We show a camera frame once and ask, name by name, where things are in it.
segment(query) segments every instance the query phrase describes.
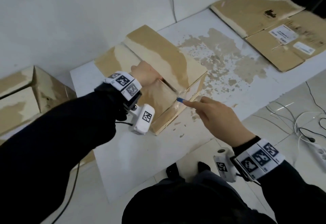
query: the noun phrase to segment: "white wristband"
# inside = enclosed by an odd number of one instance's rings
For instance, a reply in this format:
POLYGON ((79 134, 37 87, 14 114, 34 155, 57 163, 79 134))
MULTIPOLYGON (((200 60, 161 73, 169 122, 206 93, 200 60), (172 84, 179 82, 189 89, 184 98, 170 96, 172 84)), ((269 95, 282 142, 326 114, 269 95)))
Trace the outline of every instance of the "white wristband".
POLYGON ((141 84, 127 72, 117 71, 104 79, 105 83, 111 84, 127 99, 131 100, 141 90, 141 84))
POLYGON ((262 139, 235 158, 250 180, 256 180, 276 168, 285 159, 274 146, 262 139))

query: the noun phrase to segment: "white device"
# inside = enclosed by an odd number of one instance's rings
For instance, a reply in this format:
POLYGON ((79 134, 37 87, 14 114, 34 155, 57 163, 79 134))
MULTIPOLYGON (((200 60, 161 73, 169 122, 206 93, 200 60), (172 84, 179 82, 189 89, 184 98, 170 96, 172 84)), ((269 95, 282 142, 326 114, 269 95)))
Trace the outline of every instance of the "white device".
POLYGON ((308 146, 315 158, 319 161, 320 165, 326 171, 326 150, 319 144, 310 144, 308 146))
POLYGON ((128 112, 133 115, 131 121, 133 126, 130 127, 131 131, 138 135, 145 135, 152 123, 155 109, 148 104, 144 104, 144 106, 135 105, 134 108, 128 112))
POLYGON ((230 160, 232 156, 234 156, 233 151, 229 148, 220 148, 213 156, 220 177, 230 183, 235 182, 237 177, 237 169, 230 160))

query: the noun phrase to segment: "blue object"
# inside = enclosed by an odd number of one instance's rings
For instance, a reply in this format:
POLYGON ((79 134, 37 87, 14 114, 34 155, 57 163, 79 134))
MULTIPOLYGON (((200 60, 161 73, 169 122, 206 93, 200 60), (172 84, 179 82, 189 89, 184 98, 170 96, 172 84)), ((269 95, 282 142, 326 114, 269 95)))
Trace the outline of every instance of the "blue object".
POLYGON ((182 103, 183 100, 184 100, 184 99, 182 99, 182 98, 180 98, 180 97, 177 98, 177 101, 178 101, 178 102, 181 102, 181 103, 182 103))

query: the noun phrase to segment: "dirty table surface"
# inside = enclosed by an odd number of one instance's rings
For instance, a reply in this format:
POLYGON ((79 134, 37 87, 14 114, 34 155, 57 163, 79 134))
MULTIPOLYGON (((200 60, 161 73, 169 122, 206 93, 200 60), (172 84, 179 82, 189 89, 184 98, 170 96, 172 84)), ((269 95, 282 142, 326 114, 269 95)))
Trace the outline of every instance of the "dirty table surface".
MULTIPOLYGON (((207 67, 201 95, 233 107, 241 120, 326 69, 324 52, 286 73, 277 71, 208 9, 159 33, 207 67)), ((70 73, 77 96, 104 78, 93 62, 70 73)), ((109 202, 213 138, 189 108, 158 136, 135 135, 123 124, 116 129, 109 143, 94 150, 109 202)))

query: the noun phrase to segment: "cardboard box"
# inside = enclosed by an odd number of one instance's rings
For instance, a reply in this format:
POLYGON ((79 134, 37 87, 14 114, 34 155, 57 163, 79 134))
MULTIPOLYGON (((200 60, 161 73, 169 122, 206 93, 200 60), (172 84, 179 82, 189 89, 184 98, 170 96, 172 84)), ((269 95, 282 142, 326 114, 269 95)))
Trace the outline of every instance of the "cardboard box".
POLYGON ((0 136, 73 98, 73 90, 36 66, 0 79, 0 136))
POLYGON ((138 105, 147 103, 155 109, 151 130, 157 135, 185 109, 177 97, 193 100, 199 95, 207 69, 147 25, 129 33, 123 43, 109 49, 94 64, 108 77, 116 71, 130 72, 141 60, 164 78, 142 88, 138 101, 138 105))
POLYGON ((211 9, 282 72, 326 49, 326 21, 291 0, 220 0, 211 9))
POLYGON ((291 0, 220 0, 211 9, 242 38, 304 10, 291 0))
POLYGON ((326 49, 326 21, 308 11, 283 19, 246 40, 286 72, 326 49))

